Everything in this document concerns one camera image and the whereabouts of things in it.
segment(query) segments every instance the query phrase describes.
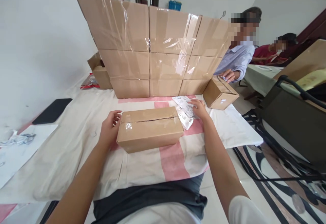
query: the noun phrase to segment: gray pants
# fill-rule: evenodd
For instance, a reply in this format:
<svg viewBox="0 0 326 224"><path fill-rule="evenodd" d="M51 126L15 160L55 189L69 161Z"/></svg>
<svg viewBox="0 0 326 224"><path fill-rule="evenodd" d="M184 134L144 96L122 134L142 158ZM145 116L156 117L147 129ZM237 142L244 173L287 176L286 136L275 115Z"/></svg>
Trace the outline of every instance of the gray pants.
<svg viewBox="0 0 326 224"><path fill-rule="evenodd" d="M93 223L115 224L144 207L171 202L183 204L202 220L207 204L207 198L199 193L203 176L204 173L179 181L119 189L94 201Z"/></svg>

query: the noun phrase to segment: hand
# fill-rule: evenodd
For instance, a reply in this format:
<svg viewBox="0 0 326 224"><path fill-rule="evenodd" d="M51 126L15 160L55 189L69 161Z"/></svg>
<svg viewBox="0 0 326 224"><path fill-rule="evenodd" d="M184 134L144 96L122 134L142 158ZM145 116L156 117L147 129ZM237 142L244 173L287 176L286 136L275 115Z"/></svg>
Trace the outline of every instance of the hand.
<svg viewBox="0 0 326 224"><path fill-rule="evenodd" d="M188 102L189 104L193 104L193 111L196 116L201 118L202 120L206 118L210 118L210 115L207 113L205 109L205 104L203 100L199 99L192 99L191 101Z"/></svg>
<svg viewBox="0 0 326 224"><path fill-rule="evenodd" d="M276 64L283 64L283 63L285 63L286 61L288 61L288 59L279 59L277 62L276 62Z"/></svg>
<svg viewBox="0 0 326 224"><path fill-rule="evenodd" d="M227 83L230 83L230 82L236 80L237 78L239 78L240 72L232 71L232 70L228 69L228 70L224 71L223 73L219 74L219 76L225 78Z"/></svg>
<svg viewBox="0 0 326 224"><path fill-rule="evenodd" d="M121 115L119 113L121 113L121 110L111 111L108 117L102 122L98 144L107 149L110 149L111 145L116 141L121 121Z"/></svg>
<svg viewBox="0 0 326 224"><path fill-rule="evenodd" d="M271 58L274 58L274 57L277 57L277 56L278 56L278 54L274 54L274 55L271 55L269 57L266 57L265 60L270 60Z"/></svg>

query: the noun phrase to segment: cardboard box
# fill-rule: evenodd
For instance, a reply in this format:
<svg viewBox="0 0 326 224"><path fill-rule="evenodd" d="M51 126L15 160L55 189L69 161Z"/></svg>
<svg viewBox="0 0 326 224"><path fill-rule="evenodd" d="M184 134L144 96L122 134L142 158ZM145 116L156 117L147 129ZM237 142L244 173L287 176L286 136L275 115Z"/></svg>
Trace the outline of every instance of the cardboard box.
<svg viewBox="0 0 326 224"><path fill-rule="evenodd" d="M226 20L203 16L191 55L223 58L231 36L231 25Z"/></svg>
<svg viewBox="0 0 326 224"><path fill-rule="evenodd" d="M326 40L319 39L274 76L274 79L287 75L292 81L298 81L315 70L325 69L325 57Z"/></svg>
<svg viewBox="0 0 326 224"><path fill-rule="evenodd" d="M122 0L77 0L98 49L149 52L148 6Z"/></svg>
<svg viewBox="0 0 326 224"><path fill-rule="evenodd" d="M145 98L149 97L149 80L123 80L111 78L117 98Z"/></svg>
<svg viewBox="0 0 326 224"><path fill-rule="evenodd" d="M189 55L149 53L150 78L182 80Z"/></svg>
<svg viewBox="0 0 326 224"><path fill-rule="evenodd" d="M179 96L203 94L209 80L183 80Z"/></svg>
<svg viewBox="0 0 326 224"><path fill-rule="evenodd" d="M110 77L105 67L102 67L101 56L99 53L94 54L87 60L95 79L97 80L101 89L112 89Z"/></svg>
<svg viewBox="0 0 326 224"><path fill-rule="evenodd" d="M207 80L210 79L222 58L194 56L191 55L184 74L185 80Z"/></svg>
<svg viewBox="0 0 326 224"><path fill-rule="evenodd" d="M110 78L149 79L149 53L99 49Z"/></svg>
<svg viewBox="0 0 326 224"><path fill-rule="evenodd" d="M238 97L238 93L219 76L213 76L203 92L207 107L225 110Z"/></svg>
<svg viewBox="0 0 326 224"><path fill-rule="evenodd" d="M122 113L117 144L127 153L176 144L183 127L175 107Z"/></svg>
<svg viewBox="0 0 326 224"><path fill-rule="evenodd" d="M150 6L150 51L190 55L200 20L201 15Z"/></svg>
<svg viewBox="0 0 326 224"><path fill-rule="evenodd" d="M149 80L150 97L175 97L179 95L182 80Z"/></svg>

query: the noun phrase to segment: white tablecloth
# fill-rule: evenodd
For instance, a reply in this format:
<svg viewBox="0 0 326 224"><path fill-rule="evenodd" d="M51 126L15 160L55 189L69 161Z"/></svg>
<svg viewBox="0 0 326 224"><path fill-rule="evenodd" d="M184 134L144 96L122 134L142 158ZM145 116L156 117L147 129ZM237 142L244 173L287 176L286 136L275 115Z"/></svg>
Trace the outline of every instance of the white tablecloth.
<svg viewBox="0 0 326 224"><path fill-rule="evenodd" d="M0 189L0 204L59 200L98 141L101 123L111 110L141 110L176 106L170 97L117 99L113 90L74 91L56 131L34 156ZM226 148L258 145L262 138L233 105L208 109ZM135 185L180 180L208 168L202 122L193 125L179 143L127 154L118 145L110 152L94 199Z"/></svg>

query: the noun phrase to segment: black phone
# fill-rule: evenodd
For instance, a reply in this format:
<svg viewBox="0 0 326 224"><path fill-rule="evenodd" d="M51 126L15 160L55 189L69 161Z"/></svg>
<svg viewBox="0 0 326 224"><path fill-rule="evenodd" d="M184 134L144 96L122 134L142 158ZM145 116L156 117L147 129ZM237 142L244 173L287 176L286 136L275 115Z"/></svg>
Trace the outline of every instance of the black phone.
<svg viewBox="0 0 326 224"><path fill-rule="evenodd" d="M56 99L33 122L33 125L54 123L63 113L71 98Z"/></svg>

